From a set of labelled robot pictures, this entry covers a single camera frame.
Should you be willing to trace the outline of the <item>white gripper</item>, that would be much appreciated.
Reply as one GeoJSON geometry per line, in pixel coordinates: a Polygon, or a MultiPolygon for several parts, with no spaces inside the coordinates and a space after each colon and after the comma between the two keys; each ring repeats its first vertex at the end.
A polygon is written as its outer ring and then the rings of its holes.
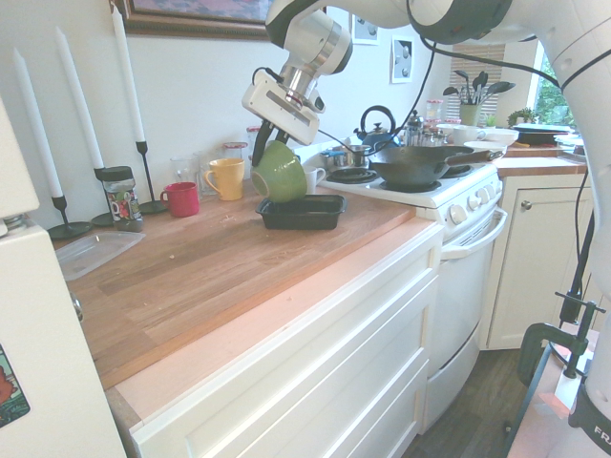
{"type": "Polygon", "coordinates": [[[242,106],[263,119],[254,142],[253,165],[258,165],[263,158],[273,125],[279,129],[276,141],[286,144],[293,138],[303,145],[313,142],[320,126],[318,92],[314,90],[310,98],[301,100],[295,91],[284,88],[266,72],[255,73],[242,98],[242,106]]]}

